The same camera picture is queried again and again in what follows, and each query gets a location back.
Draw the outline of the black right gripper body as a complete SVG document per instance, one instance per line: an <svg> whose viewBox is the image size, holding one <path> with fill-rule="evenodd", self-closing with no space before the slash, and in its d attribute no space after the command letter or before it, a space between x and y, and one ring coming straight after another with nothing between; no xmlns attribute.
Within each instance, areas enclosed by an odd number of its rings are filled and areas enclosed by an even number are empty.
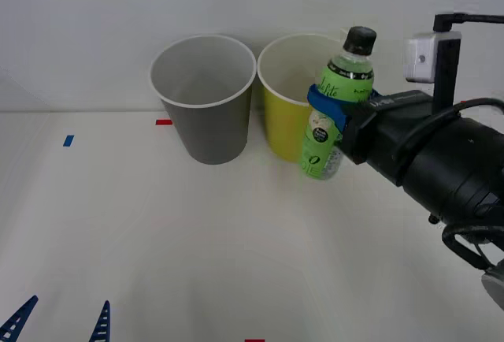
<svg viewBox="0 0 504 342"><path fill-rule="evenodd" d="M432 115L432 96L419 90L377 96L342 106L346 116L341 151L353 163L367 163L392 184L404 169L393 159L401 138Z"/></svg>

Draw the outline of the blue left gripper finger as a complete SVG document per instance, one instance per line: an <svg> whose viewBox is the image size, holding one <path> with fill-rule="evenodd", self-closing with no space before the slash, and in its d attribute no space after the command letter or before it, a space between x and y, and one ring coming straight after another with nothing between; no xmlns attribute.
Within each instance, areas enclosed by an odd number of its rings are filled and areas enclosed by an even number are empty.
<svg viewBox="0 0 504 342"><path fill-rule="evenodd" d="M110 303L106 300L89 342L110 342Z"/></svg>
<svg viewBox="0 0 504 342"><path fill-rule="evenodd" d="M37 295L33 295L25 304L23 304L2 326L0 329L0 341L16 342L20 332L24 328L35 305L39 301Z"/></svg>

